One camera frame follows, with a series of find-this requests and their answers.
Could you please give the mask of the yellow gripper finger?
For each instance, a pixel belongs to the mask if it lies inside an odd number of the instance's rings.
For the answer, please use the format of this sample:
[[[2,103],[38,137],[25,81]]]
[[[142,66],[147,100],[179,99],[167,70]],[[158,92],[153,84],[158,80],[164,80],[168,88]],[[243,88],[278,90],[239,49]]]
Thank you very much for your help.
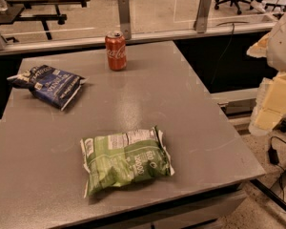
[[[249,132],[256,136],[267,135],[285,115],[286,73],[279,72],[273,79],[262,79],[257,89]]]
[[[254,58],[265,57],[269,36],[270,36],[269,33],[263,35],[257,42],[255,42],[252,46],[249,47],[246,53]]]

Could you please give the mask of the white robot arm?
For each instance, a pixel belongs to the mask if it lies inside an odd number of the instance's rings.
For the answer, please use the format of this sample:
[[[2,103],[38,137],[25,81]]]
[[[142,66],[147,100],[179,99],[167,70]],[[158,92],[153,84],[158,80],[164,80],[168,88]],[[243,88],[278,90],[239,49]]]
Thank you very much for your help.
[[[267,64],[277,70],[275,77],[264,77],[259,84],[249,124],[252,135],[267,135],[286,115],[286,12],[270,32],[247,50],[247,54],[265,57]]]

